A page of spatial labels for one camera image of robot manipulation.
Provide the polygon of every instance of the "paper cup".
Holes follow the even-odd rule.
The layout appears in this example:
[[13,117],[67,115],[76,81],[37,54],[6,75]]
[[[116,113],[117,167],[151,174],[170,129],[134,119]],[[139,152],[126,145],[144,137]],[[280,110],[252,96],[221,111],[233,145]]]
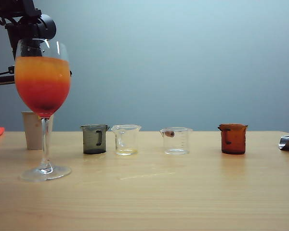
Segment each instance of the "paper cup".
[[[21,112],[23,115],[27,149],[43,149],[43,133],[41,120],[34,112]],[[49,132],[53,130],[53,115],[49,120]]]

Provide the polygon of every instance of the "red liquid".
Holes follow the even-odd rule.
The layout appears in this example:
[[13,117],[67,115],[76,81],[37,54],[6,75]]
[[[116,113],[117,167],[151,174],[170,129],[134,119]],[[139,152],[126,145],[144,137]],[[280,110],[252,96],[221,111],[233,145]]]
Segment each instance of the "red liquid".
[[17,57],[15,83],[24,103],[41,118],[49,118],[68,95],[68,62],[49,57]]

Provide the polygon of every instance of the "table surface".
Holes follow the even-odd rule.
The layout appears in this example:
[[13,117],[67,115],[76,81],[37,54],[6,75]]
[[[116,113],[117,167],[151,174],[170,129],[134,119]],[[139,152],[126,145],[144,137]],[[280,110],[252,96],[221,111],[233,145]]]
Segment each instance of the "table surface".
[[167,155],[157,131],[139,133],[139,153],[82,153],[81,132],[53,132],[51,159],[66,177],[19,179],[41,151],[23,132],[0,137],[0,231],[289,231],[289,151],[279,131],[248,131],[246,153],[221,153],[215,131],[191,134],[191,152]]

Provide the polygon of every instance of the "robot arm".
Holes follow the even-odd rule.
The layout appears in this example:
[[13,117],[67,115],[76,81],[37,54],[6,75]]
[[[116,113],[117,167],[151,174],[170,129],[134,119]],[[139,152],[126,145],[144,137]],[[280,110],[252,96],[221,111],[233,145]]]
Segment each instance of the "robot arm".
[[[34,7],[33,0],[0,0],[0,25],[8,31],[15,58],[17,43],[23,38],[52,39],[56,34],[54,21]],[[5,74],[13,74],[13,68]],[[14,76],[0,77],[0,84],[14,83]]]

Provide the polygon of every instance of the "beaker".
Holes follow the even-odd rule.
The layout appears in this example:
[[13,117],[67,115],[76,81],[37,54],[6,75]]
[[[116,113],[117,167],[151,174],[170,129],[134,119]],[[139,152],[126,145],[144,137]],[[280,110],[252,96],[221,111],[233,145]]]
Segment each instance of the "beaker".
[[247,125],[220,124],[218,129],[222,136],[222,152],[226,154],[245,153],[245,134]]
[[164,152],[166,154],[189,153],[190,128],[164,128],[160,131],[163,137]]
[[137,133],[141,126],[135,124],[114,125],[111,130],[116,136],[116,153],[131,155],[138,152]]
[[89,124],[80,126],[83,135],[83,153],[99,154],[106,152],[106,124]]

